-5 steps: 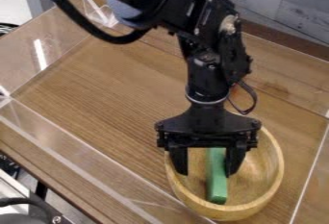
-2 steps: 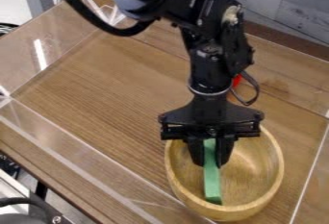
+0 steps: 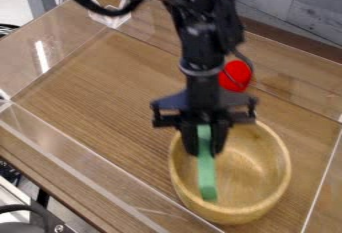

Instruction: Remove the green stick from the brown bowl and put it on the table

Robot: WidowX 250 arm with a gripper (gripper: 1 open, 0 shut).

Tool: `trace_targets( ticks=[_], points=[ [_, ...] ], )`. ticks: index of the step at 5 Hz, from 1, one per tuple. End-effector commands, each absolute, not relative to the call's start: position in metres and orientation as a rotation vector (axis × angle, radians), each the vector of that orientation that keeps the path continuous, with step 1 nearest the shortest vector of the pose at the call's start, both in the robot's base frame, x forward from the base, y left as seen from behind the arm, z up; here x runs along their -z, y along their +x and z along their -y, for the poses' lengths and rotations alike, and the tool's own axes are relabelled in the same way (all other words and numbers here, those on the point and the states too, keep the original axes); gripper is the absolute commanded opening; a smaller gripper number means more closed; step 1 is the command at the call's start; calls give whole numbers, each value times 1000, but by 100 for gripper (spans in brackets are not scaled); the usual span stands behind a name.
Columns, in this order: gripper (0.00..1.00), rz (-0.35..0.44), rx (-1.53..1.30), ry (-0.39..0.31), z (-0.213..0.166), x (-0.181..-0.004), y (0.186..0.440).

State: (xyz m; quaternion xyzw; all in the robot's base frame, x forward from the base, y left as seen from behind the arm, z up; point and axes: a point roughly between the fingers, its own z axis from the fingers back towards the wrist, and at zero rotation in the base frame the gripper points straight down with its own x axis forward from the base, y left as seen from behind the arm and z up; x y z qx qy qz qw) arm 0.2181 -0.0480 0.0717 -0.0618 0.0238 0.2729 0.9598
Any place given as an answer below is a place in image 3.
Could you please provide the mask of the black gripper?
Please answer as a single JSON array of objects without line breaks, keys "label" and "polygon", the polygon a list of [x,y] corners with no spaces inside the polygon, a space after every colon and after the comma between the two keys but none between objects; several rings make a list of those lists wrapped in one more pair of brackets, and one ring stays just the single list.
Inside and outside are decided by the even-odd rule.
[{"label": "black gripper", "polygon": [[246,90],[226,90],[219,85],[219,73],[184,71],[185,88],[151,102],[152,125],[180,128],[184,149],[192,156],[199,153],[196,124],[212,124],[211,155],[216,156],[223,151],[230,126],[255,122],[258,99]]}]

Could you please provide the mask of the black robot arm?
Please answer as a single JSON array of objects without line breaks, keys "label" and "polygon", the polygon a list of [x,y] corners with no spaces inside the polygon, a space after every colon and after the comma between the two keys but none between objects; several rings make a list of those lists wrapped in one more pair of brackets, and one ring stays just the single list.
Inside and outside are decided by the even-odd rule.
[{"label": "black robot arm", "polygon": [[[132,4],[143,0],[131,0]],[[160,0],[180,40],[185,89],[151,102],[153,125],[175,127],[188,154],[199,154],[200,126],[208,151],[222,152],[228,128],[255,120],[256,99],[247,93],[252,63],[238,51],[244,28],[235,0]]]}]

